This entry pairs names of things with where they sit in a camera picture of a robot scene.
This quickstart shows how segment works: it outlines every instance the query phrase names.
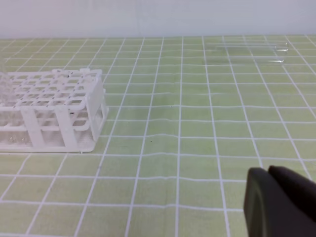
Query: clear glass tube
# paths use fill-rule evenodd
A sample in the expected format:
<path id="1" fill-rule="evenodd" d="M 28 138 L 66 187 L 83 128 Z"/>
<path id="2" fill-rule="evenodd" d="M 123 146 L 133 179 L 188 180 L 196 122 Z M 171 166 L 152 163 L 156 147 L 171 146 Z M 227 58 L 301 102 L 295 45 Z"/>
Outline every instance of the clear glass tube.
<path id="1" fill-rule="evenodd" d="M 0 55 L 0 106 L 13 107 L 17 101 L 10 76 L 4 66 L 4 60 Z M 0 126 L 21 126 L 22 116 L 16 111 L 0 112 Z M 2 138 L 7 144 L 27 143 L 28 135 L 25 132 L 2 132 Z"/>

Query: green grid mat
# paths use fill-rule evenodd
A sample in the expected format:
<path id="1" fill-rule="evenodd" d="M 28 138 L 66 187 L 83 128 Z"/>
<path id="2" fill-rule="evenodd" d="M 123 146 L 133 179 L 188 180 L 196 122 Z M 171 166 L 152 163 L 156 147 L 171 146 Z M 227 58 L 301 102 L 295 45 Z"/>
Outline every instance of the green grid mat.
<path id="1" fill-rule="evenodd" d="M 252 40 L 288 41 L 285 64 L 205 65 L 235 56 L 208 43 Z M 102 69 L 110 107 L 92 153 L 0 154 L 0 237 L 245 237 L 248 168 L 283 165 L 316 181 L 316 36 L 0 47 L 10 72 Z"/>

